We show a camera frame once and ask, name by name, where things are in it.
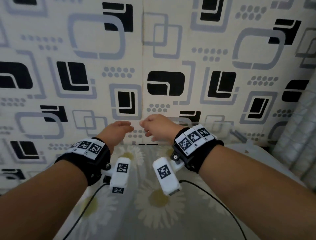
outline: wire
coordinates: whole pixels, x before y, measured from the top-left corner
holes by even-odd
[[[77,223],[79,222],[79,220],[81,219],[81,217],[83,216],[83,214],[85,213],[85,211],[87,210],[87,208],[89,207],[90,203],[92,202],[94,196],[97,194],[97,192],[103,188],[105,185],[109,185],[109,183],[105,183],[103,184],[101,187],[99,187],[95,193],[92,195],[91,199],[89,200],[88,204],[86,205],[86,207],[84,208],[84,210],[82,211],[82,213],[80,214],[80,216],[78,217],[77,221],[75,222],[75,224],[72,226],[72,228],[69,230],[69,232],[67,233],[67,235],[63,238],[63,240],[65,240],[69,234],[72,232],[72,230],[75,228],[75,226],[77,225]]]
[[[210,193],[208,193],[207,191],[205,191],[203,188],[201,188],[200,186],[196,185],[195,183],[193,182],[190,182],[190,181],[187,181],[187,180],[179,180],[179,183],[182,183],[182,182],[187,182],[187,183],[190,183],[192,184],[193,186],[196,186],[197,188],[199,188],[200,190],[202,190],[203,192],[205,192],[207,195],[209,195],[211,198],[213,198],[215,201],[217,201],[220,205],[222,205],[231,215],[232,217],[234,218],[234,220],[236,221],[236,223],[238,224],[238,227],[240,228],[241,232],[242,232],[242,235],[244,236],[244,239],[247,240],[246,236],[245,236],[245,233],[244,231],[242,230],[239,222],[237,221],[236,217],[234,216],[234,214],[224,205],[222,204],[217,198],[215,198],[214,196],[212,196]]]

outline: wristband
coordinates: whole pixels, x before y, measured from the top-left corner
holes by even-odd
[[[106,169],[110,158],[107,145],[101,139],[93,137],[74,143],[55,163],[66,160],[76,165],[86,176],[88,186],[91,186],[101,178],[100,170]]]
[[[184,128],[174,140],[171,159],[177,161],[180,158],[188,170],[198,173],[205,158],[216,145],[224,146],[224,143],[201,124]]]

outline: white flower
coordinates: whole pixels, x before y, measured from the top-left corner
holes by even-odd
[[[111,191],[108,186],[104,186],[99,190],[83,214],[78,226],[74,229],[75,232],[72,232],[70,237],[76,240],[79,238],[87,240],[91,235],[96,234],[98,225],[105,226],[108,224],[112,217],[112,212],[116,211],[115,205],[118,204],[116,197],[110,193]],[[74,209],[74,212],[77,212],[76,219],[80,216],[91,197],[92,196],[88,196],[77,204],[77,209]]]
[[[220,199],[215,195],[215,193],[213,193],[213,191],[209,188],[209,186],[207,186],[207,184],[203,181],[203,179],[200,176],[196,177],[195,183],[220,201]],[[199,195],[203,196],[203,199],[210,201],[209,208],[215,208],[215,210],[218,213],[221,213],[223,215],[230,215],[229,211],[227,211],[222,205],[220,205],[217,201],[215,201],[213,198],[211,198],[205,192],[203,192],[202,190],[199,189],[198,193],[199,193]]]
[[[157,151],[157,158],[165,157],[168,160],[171,160],[171,155],[173,153],[173,148],[171,146],[159,146]]]
[[[156,180],[144,181],[138,189],[135,199],[136,209],[141,210],[138,218],[144,220],[144,225],[154,229],[170,228],[178,221],[177,213],[184,213],[183,192],[177,192],[172,196],[166,196]]]
[[[137,146],[116,146],[111,156],[111,164],[115,164],[119,157],[127,157],[131,160],[132,166],[140,166],[144,163],[144,155]]]

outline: wallpaper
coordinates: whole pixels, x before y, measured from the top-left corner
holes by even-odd
[[[315,39],[312,0],[2,0],[0,189],[117,120],[123,144],[157,144],[138,124],[153,113],[273,145]]]

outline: person's right hand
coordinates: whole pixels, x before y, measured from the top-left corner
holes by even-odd
[[[153,136],[152,141],[165,140],[171,145],[179,131],[185,128],[161,114],[152,114],[140,121],[139,125],[145,129],[146,137]]]

